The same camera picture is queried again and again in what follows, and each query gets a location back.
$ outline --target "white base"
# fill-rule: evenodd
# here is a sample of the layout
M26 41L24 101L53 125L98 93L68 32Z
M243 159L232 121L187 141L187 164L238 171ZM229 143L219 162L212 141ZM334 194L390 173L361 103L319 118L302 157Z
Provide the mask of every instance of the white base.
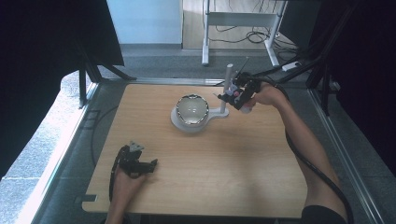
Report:
M206 124L211 119L225 119L228 117L229 114L230 114L230 111L228 110L228 108L225 108L224 113L220 113L220 107L219 108L209 108L207 120L204 123L202 123L200 126L191 127L191 126L188 126L187 124L182 123L178 119L176 108L174 107L171 112L171 120L172 120L172 123L184 133L198 133L206 126Z

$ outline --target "metal bowl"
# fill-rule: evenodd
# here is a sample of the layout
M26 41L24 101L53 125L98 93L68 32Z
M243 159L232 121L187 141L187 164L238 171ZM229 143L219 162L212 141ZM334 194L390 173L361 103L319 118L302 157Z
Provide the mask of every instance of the metal bowl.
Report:
M187 127L199 127L206 123L209 114L209 105L202 96L189 94L178 100L176 112L178 120L183 125Z

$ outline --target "metal rod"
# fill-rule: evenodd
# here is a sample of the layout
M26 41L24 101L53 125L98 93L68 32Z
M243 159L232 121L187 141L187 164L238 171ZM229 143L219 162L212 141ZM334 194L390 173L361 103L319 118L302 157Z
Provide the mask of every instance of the metal rod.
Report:
M242 70L244 70L244 67L245 67L245 65L247 65L249 59L250 59L250 58L247 57L247 59L245 60L244 64L242 64L241 69L239 69L238 73L236 74L237 77L238 77L239 75L241 75Z
M229 63L227 65L227 69L226 69L226 72L225 72L224 91L223 92L226 92L230 88L231 73L232 72L233 72L233 64ZM226 103L224 101L221 101L220 114L224 113L225 105L226 105Z

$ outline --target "human arm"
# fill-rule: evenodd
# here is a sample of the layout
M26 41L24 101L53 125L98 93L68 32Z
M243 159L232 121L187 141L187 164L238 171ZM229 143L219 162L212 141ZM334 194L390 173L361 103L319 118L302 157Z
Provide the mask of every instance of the human arm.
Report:
M272 105L278 110L286 132L298 151L339 187L338 177L329 162L323 146L294 111L286 96L277 88L268 83L263 83L261 91L253 96L247 106L254 106L256 103ZM297 159L297 162L304 174L308 189L305 207L321 205L332 209L344 220L347 220L346 209L337 194L300 159Z
M113 188L113 198L108 208L106 224L121 224L123 216L132 198L146 180L146 175L134 179L117 167Z

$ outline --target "wooden tabletop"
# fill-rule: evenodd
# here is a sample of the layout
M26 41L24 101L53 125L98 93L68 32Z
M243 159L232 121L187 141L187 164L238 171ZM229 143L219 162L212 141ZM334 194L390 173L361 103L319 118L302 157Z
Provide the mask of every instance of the wooden tabletop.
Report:
M177 101L189 93L219 107L221 87L138 85L126 87L84 202L89 212L107 212L108 183L118 151L131 140L145 147L140 161L158 159L153 174L128 211L140 214L300 217L306 184L285 139L277 111L257 105L243 114L212 119L199 133L171 122Z

